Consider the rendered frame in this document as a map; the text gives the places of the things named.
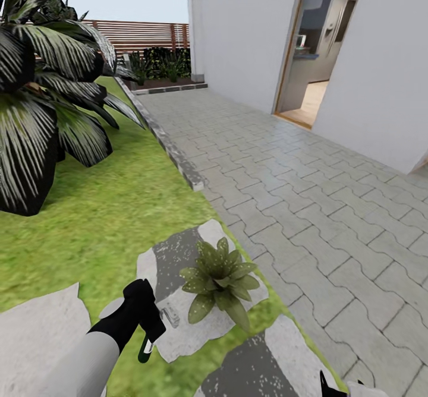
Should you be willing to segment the insectifuge atomizer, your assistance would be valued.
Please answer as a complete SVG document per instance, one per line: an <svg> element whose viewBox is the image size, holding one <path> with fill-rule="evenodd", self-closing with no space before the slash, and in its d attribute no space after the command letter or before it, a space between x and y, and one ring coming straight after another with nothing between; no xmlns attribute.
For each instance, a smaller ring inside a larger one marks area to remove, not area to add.
<svg viewBox="0 0 428 397"><path fill-rule="evenodd" d="M149 357L153 351L154 345L155 345L155 342L151 344L151 342L149 341L149 337L146 335L144 337L144 341L142 343L139 356L138 356L138 359L141 363L146 363L146 361L149 360Z"/></svg>

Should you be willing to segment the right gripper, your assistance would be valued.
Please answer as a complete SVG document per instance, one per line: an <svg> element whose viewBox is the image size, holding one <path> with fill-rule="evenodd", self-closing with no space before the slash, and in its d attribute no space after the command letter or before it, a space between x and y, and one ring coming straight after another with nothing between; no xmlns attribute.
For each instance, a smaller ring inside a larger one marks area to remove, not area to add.
<svg viewBox="0 0 428 397"><path fill-rule="evenodd" d="M320 371L320 376L322 397L347 397L347 393L331 389L330 386L328 386L326 379L323 377L322 370Z"/></svg>

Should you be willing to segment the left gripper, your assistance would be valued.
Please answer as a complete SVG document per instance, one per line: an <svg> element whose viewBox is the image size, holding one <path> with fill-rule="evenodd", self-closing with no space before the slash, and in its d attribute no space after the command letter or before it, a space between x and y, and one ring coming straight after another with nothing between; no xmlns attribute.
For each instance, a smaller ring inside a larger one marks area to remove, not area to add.
<svg viewBox="0 0 428 397"><path fill-rule="evenodd" d="M153 314L147 320L140 321L140 325L149 337L151 344L166 331L166 326L159 315L156 305Z"/></svg>

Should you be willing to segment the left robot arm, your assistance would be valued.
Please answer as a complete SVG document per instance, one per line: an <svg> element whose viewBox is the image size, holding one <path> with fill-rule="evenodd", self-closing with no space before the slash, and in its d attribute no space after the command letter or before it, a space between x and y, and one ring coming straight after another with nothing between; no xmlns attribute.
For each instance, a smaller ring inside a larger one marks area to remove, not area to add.
<svg viewBox="0 0 428 397"><path fill-rule="evenodd" d="M24 397L100 397L119 354L138 325L151 344L165 331L163 315L173 329L179 313L166 298L154 304L148 279L137 279L123 290L124 297L109 303L86 336L37 386Z"/></svg>

